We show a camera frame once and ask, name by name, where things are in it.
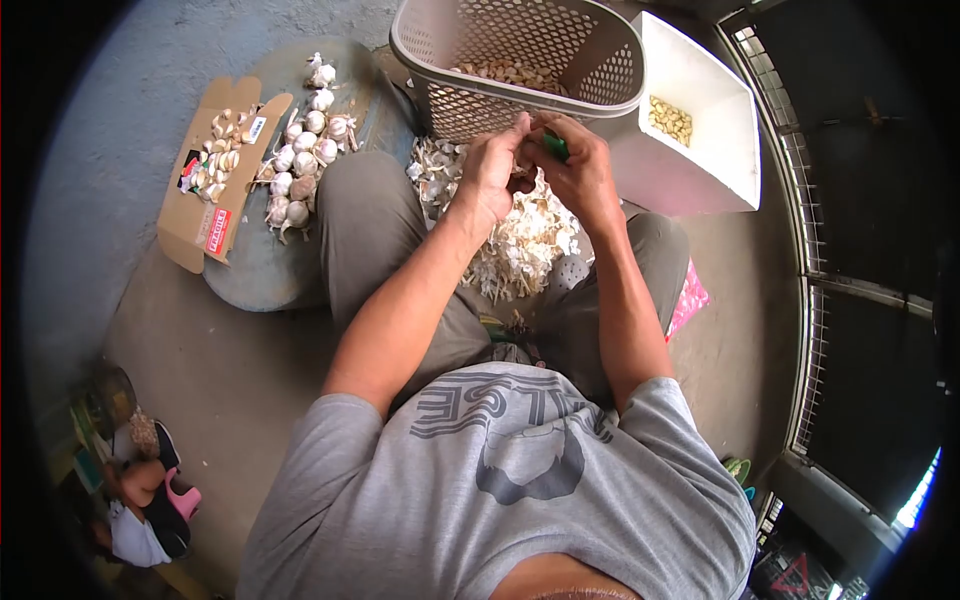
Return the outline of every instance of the black shoe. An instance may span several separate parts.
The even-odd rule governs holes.
[[[154,421],[156,428],[156,441],[160,446],[160,462],[163,464],[163,470],[170,470],[180,466],[180,455],[174,447],[174,439],[170,437],[170,432],[158,420]]]

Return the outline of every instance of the red triangle sign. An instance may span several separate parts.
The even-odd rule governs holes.
[[[781,582],[782,582],[784,579],[786,579],[786,576],[787,576],[787,575],[789,575],[790,573],[792,573],[792,572],[797,568],[797,565],[800,566],[800,574],[801,574],[801,576],[804,578],[804,582],[803,582],[802,584],[800,584],[799,586],[786,586],[786,585],[782,584]],[[787,568],[785,571],[783,571],[783,574],[777,578],[777,581],[775,581],[772,586],[770,586],[770,589],[775,589],[775,590],[777,590],[777,591],[795,591],[795,592],[798,592],[798,593],[801,593],[801,594],[806,594],[806,591],[807,591],[807,583],[806,583],[806,553],[801,554],[799,559],[797,559],[796,561],[794,561],[793,564],[789,566],[789,568]]]

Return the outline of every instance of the gray pants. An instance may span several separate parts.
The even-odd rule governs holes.
[[[333,321],[343,331],[367,298],[426,236],[420,202],[403,168],[386,154],[338,158],[317,190],[324,284]],[[627,224],[636,263],[653,297],[663,331],[684,286],[686,234],[653,213]],[[547,367],[566,375],[584,396],[611,405],[600,363],[596,272],[540,310],[534,342]],[[491,355],[487,330],[459,288],[446,304],[420,367],[396,406],[439,375],[483,362]]]

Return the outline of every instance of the left hand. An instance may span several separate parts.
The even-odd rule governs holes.
[[[453,204],[467,203],[485,213],[491,227],[506,217],[514,206],[514,192],[533,189],[530,181],[511,177],[514,157],[529,132],[530,115],[521,112],[509,129],[474,138]]]

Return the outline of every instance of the gray t-shirt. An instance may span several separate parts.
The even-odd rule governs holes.
[[[244,551],[237,598],[487,598],[562,552],[646,600],[735,598],[754,515],[680,386],[636,388],[614,426],[561,374],[484,363],[384,424],[321,397],[297,425]]]

